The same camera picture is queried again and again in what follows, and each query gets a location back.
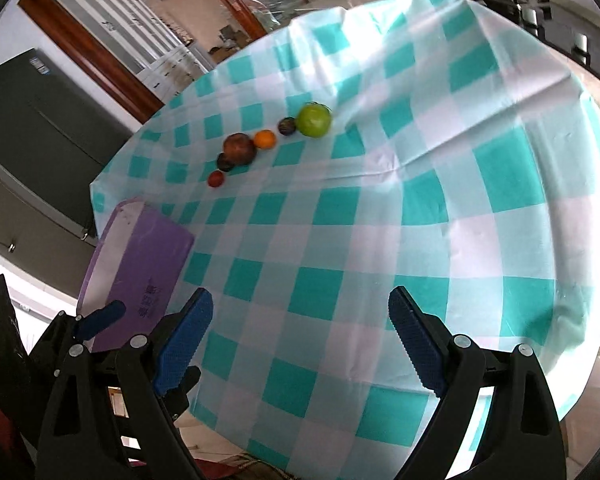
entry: green apple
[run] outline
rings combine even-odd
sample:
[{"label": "green apple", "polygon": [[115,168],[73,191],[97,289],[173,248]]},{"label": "green apple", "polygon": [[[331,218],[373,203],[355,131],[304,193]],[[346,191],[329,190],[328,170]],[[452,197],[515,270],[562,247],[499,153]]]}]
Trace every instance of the green apple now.
[{"label": "green apple", "polygon": [[296,117],[296,128],[301,134],[317,139],[331,126],[331,110],[320,103],[305,104]]}]

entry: table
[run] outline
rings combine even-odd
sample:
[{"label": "table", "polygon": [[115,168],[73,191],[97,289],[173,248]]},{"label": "table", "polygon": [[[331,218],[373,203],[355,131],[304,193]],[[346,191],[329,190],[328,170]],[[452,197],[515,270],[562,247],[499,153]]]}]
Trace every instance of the table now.
[{"label": "table", "polygon": [[[308,101],[322,139],[279,138],[211,189],[223,138]],[[467,0],[302,16],[171,100],[91,186],[101,230],[141,196],[196,241],[214,321],[194,416],[315,480],[392,479],[435,409],[387,317],[404,285],[485,348],[530,344],[558,414],[600,334],[600,111],[541,43]],[[454,470],[484,427],[481,396]]]}]

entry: white wall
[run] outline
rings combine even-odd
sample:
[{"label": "white wall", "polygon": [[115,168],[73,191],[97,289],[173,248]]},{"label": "white wall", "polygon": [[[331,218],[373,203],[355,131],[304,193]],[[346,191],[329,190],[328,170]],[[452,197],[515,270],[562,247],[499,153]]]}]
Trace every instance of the white wall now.
[{"label": "white wall", "polygon": [[221,0],[145,0],[158,16],[175,20],[192,37],[200,42],[205,50],[220,46],[220,29],[227,25],[240,28],[231,19],[231,14]]},{"label": "white wall", "polygon": [[24,13],[18,1],[9,0],[0,14],[0,64],[30,48],[40,49],[62,72],[126,126],[130,134],[136,132],[140,123],[62,52]]}]

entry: screw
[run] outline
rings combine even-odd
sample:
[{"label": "screw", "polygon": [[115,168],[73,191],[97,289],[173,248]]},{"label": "screw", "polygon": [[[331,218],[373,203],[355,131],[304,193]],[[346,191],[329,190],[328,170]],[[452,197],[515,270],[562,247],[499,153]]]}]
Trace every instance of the screw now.
[{"label": "screw", "polygon": [[573,40],[573,44],[578,50],[586,53],[586,52],[588,52],[588,49],[587,49],[588,39],[589,38],[587,38],[584,34],[576,32],[574,40]]},{"label": "screw", "polygon": [[84,346],[82,345],[73,345],[71,348],[69,348],[69,355],[71,357],[78,357],[78,355],[82,354],[82,352],[84,352]]},{"label": "screw", "polygon": [[129,341],[129,344],[132,348],[142,348],[147,343],[147,338],[143,334],[135,335]]},{"label": "screw", "polygon": [[457,335],[454,338],[454,343],[460,348],[469,348],[469,346],[471,346],[471,340],[467,336],[462,334]]},{"label": "screw", "polygon": [[520,352],[525,357],[531,357],[534,354],[534,350],[529,345],[520,345],[518,347],[518,352]]}]

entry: wooden door frame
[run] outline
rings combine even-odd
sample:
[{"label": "wooden door frame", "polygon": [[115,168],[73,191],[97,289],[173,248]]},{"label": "wooden door frame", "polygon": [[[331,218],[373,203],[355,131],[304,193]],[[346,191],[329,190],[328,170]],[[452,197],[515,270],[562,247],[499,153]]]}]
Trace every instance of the wooden door frame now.
[{"label": "wooden door frame", "polygon": [[[266,34],[242,0],[222,1],[252,39]],[[164,106],[57,0],[20,0],[18,4],[60,50],[140,123]]]}]

